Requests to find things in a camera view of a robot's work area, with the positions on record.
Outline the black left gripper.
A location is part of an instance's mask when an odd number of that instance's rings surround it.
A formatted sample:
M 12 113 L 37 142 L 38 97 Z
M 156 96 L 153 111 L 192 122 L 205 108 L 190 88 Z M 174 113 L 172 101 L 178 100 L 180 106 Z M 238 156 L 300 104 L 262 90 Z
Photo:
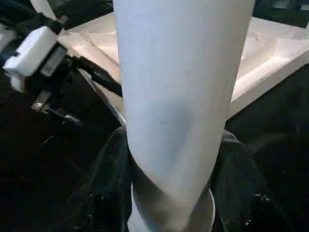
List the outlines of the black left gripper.
M 123 96 L 122 87 L 106 69 L 83 56 L 71 58 L 67 51 L 62 45 L 54 46 L 34 74 L 26 78 L 26 91 L 36 97 L 31 106 L 34 111 L 47 112 L 63 122 L 83 128 L 85 125 L 80 119 L 49 108 L 63 95 L 70 84 L 72 64 L 74 63 L 76 68 L 86 71 L 94 82 L 119 97 Z

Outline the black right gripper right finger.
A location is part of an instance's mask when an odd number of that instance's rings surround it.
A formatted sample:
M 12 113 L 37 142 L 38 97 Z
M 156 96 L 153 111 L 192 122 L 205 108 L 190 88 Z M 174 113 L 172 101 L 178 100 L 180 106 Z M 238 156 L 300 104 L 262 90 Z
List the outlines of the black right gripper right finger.
M 294 227 L 245 145 L 224 131 L 211 177 L 222 232 L 292 232 Z

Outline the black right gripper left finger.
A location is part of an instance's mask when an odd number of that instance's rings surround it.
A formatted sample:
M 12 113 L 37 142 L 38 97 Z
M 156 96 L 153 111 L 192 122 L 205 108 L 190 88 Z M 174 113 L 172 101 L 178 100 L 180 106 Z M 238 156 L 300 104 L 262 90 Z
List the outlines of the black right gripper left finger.
M 64 210 L 66 232 L 127 232 L 132 159 L 125 127 L 111 133 Z

